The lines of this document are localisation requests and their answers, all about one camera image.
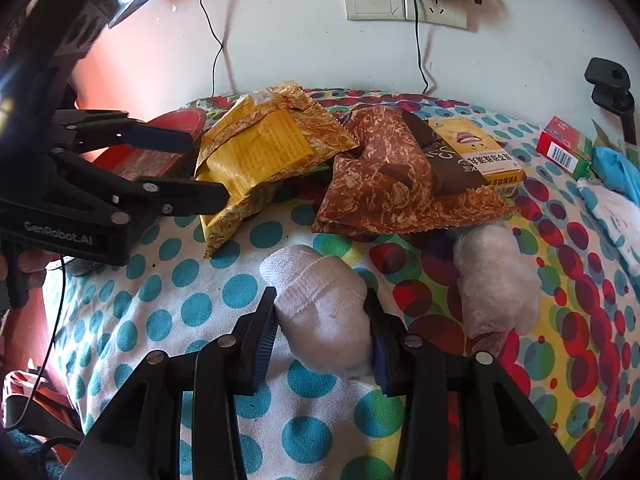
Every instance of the yellow package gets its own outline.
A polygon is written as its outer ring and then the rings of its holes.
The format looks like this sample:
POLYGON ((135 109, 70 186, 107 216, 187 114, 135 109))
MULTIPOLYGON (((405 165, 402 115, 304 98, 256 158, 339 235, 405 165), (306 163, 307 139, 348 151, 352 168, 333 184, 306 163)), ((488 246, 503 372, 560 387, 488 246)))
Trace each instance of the yellow package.
POLYGON ((436 131, 462 158, 471 162, 500 197, 509 198, 525 173, 517 160, 469 119, 429 119, 436 131))
POLYGON ((229 192, 220 213, 201 216, 213 256, 247 216, 261 211, 278 181, 308 173, 358 146, 356 139, 295 82, 240 98, 203 137, 196 179, 220 182, 229 192))

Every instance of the black wire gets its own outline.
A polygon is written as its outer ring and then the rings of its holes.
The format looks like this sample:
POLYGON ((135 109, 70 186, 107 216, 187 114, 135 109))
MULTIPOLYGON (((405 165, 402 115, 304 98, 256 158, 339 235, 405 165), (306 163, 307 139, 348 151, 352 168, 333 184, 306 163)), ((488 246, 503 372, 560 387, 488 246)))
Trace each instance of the black wire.
POLYGON ((424 75, 424 71, 422 70, 422 54, 420 53, 420 39, 418 38, 418 0, 414 0, 414 9, 415 9, 415 47, 418 52, 418 68, 420 69, 422 80, 424 81, 424 90, 422 90, 422 93, 426 94, 427 89, 429 88, 429 82, 427 81, 427 77, 424 75))
POLYGON ((209 24, 209 30, 211 31, 211 35, 214 37, 214 39, 218 42, 220 49, 218 50, 218 53, 216 54, 215 59, 213 60, 213 67, 211 69, 211 96, 213 97, 216 94, 216 63, 218 62, 218 56, 220 56, 220 52, 222 52, 222 50, 224 49, 224 44, 222 43, 222 41, 220 41, 216 35, 216 33, 213 30, 213 26, 211 25, 211 20, 209 19, 209 13, 207 12, 207 9, 204 6, 204 3, 202 2, 202 0, 200 0, 200 7, 202 8, 202 12, 204 12, 204 15, 207 19, 207 23, 209 24))
POLYGON ((77 447, 77 446, 80 446, 80 441, 70 436, 55 436, 42 443, 42 446, 40 446, 40 450, 38 452, 38 472, 40 477, 43 480, 48 479, 47 464, 46 464, 47 453, 51 450, 52 447, 60 446, 60 445, 64 445, 64 446, 73 445, 74 447, 77 447))
POLYGON ((36 377, 36 381, 33 383, 33 389, 31 390, 31 394, 27 399, 27 403, 24 405, 24 409, 22 410, 22 414, 15 421, 14 424, 5 428, 7 431, 15 430, 18 426, 20 426, 22 420, 27 414, 27 410, 33 400, 33 397, 36 394, 38 386, 40 384, 40 380, 42 375, 44 374, 44 368, 47 365, 47 361, 49 361, 49 354, 51 354, 51 349, 53 348, 53 343, 56 341, 56 332, 58 331, 58 324, 60 323, 60 315, 62 314, 62 306, 65 303, 65 289, 66 289, 66 272, 65 272, 65 260, 62 256, 60 256, 60 269, 62 270, 62 293, 60 295, 60 306, 58 307, 58 315, 56 316, 56 322, 53 324, 53 333, 51 334, 51 339, 49 341, 49 347, 47 348, 47 353, 44 355, 44 361, 42 362, 42 366, 40 367, 40 371, 38 376, 36 377))

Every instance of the polka dot bedsheet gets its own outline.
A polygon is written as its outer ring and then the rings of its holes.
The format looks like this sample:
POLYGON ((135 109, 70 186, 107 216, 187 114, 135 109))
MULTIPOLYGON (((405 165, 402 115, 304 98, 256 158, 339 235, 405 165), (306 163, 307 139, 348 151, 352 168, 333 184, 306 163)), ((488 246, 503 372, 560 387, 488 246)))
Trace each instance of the polka dot bedsheet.
MULTIPOLYGON (((602 476, 640 420, 639 304, 618 252, 588 213, 575 182, 536 153, 539 126, 421 94, 308 92, 330 112, 391 104, 422 118, 467 117, 522 163, 527 178, 515 198, 520 214, 507 222, 537 269, 541 315, 532 333, 509 334, 500 361, 580 474, 602 476)), ((189 106, 206 110, 209 127, 236 98, 189 106)), ((291 244, 340 256, 411 332, 444 351, 470 351, 475 341, 465 336, 462 324, 453 234, 312 234, 308 226, 322 198, 322 176, 315 173, 283 187, 212 260, 202 258, 204 237, 196 217, 163 219, 143 235, 126 267, 68 280, 56 354, 85 431, 150 350, 197 351, 252 312, 266 286, 260 262, 291 244)), ((60 273, 50 272, 45 285, 50 321, 61 285, 60 273)), ((191 475, 190 408, 186 393, 179 447, 185 479, 191 475)), ((454 406, 449 408, 456 434, 459 420, 454 406)), ((371 378, 342 380, 306 370, 290 355, 280 332, 266 383, 255 397, 238 397, 236 410, 250 479, 382 480, 392 475, 404 400, 382 396, 371 378)), ((452 446, 449 478, 460 473, 456 453, 452 446)))

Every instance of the brown package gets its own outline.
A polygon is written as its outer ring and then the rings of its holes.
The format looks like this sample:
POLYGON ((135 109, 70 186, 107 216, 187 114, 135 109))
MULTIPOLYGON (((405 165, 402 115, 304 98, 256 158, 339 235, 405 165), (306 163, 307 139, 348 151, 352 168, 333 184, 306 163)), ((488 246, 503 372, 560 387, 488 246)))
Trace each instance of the brown package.
POLYGON ((335 157, 334 178, 312 231, 411 233, 488 222, 514 211, 424 125, 397 107, 356 110, 345 127, 360 148, 335 157), (449 194, 432 196, 435 189, 449 194))
POLYGON ((247 216, 261 211, 279 180, 308 173, 357 140, 294 82, 242 97, 203 137, 196 179, 229 192, 217 215, 201 216, 212 257, 247 216))

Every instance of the human hand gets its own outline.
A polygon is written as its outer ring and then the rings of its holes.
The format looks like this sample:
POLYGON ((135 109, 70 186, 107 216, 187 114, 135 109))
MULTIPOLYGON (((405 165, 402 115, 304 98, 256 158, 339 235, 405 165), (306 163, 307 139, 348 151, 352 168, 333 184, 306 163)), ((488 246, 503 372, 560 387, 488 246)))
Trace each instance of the human hand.
MULTIPOLYGON (((18 267, 25 273, 25 279, 29 288, 40 288, 47 277, 45 267, 54 260, 59 259, 58 254, 49 253, 41 249, 27 249, 18 257, 18 267)), ((0 253, 0 281, 5 280, 8 268, 6 259, 0 253)))

